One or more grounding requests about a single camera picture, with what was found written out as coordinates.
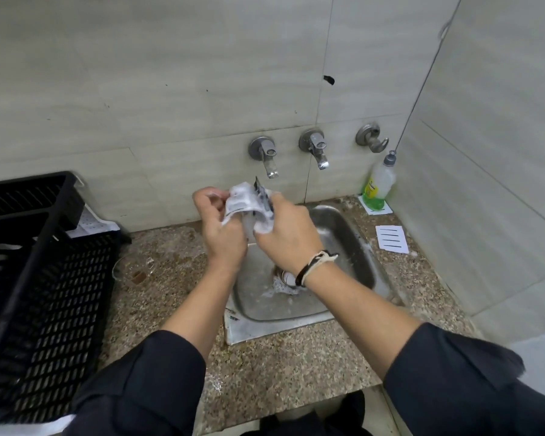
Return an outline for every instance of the dish soap bottle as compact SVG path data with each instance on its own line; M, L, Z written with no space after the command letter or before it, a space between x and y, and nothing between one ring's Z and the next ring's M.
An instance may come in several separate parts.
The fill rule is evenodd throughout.
M370 175L363 190L363 203L368 208L379 211L384 208L385 196L388 195L392 185L396 183L396 173L393 166L396 163L396 152L390 151L385 157L384 163L376 166Z

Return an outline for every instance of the yellow label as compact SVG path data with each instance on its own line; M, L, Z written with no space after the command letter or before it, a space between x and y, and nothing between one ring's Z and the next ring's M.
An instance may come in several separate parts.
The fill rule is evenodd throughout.
M378 190L379 188L375 186L372 178L370 178L370 181L365 186L365 190L363 191L363 194L365 194L370 199L373 199L376 196L376 194L378 194Z

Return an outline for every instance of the white string bracelet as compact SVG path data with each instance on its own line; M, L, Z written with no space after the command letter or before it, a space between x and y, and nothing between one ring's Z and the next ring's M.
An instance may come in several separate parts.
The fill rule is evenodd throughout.
M337 257L339 257L339 254L329 254L327 249L316 253L312 256L311 260L309 260L309 263L299 272L297 278L295 278L295 284L297 286L304 286L305 278L307 278L307 275L309 275L313 269L325 262L334 262Z

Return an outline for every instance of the stainless steel sink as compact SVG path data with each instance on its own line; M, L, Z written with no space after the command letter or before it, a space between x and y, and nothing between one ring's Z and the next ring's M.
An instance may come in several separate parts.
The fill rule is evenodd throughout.
M339 209L333 205L316 205L309 207L309 213L325 248L339 253L337 265L376 293L393 299L395 294L369 243ZM333 318L315 294L305 288L287 286L281 273L256 243L249 243L226 304L224 324L228 344Z

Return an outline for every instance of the speckled countertop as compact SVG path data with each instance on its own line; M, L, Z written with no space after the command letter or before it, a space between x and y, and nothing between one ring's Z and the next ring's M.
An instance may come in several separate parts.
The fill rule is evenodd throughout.
M399 225L394 214L369 216L355 197L334 202L370 241L412 314L460 334L477 334L408 233L410 254L378 248L375 226ZM133 234L123 254L152 257L159 265L137 285L116 286L100 367L158 329L196 285L206 266L198 230L196 223ZM380 382L334 320L233 346L225 344L221 328L207 364L195 432L222 430Z

